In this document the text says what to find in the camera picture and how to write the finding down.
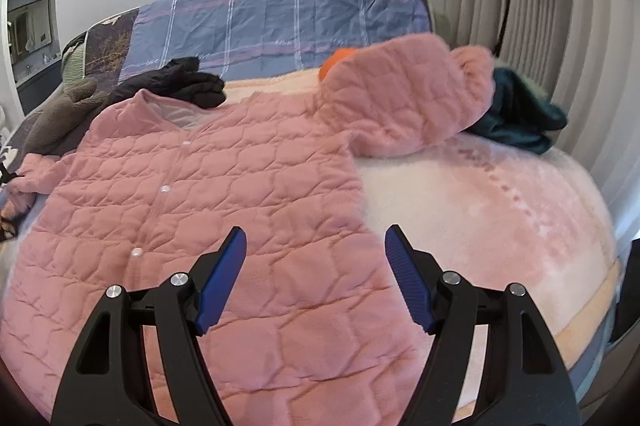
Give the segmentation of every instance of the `mirror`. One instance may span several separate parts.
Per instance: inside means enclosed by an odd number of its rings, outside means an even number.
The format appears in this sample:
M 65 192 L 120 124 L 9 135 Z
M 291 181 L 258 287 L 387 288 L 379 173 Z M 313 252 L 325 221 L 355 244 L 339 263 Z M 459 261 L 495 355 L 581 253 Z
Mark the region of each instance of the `mirror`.
M 51 43 L 49 0 L 35 1 L 8 12 L 7 25 L 13 64 Z

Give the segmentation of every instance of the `bedsheet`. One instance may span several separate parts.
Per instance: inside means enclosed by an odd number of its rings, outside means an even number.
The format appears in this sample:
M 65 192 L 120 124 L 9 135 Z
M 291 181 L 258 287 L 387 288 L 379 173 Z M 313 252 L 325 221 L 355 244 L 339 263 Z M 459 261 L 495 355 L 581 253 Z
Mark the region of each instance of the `bedsheet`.
M 140 7 L 118 81 L 184 56 L 225 81 L 275 76 L 431 31 L 425 0 L 160 0 Z

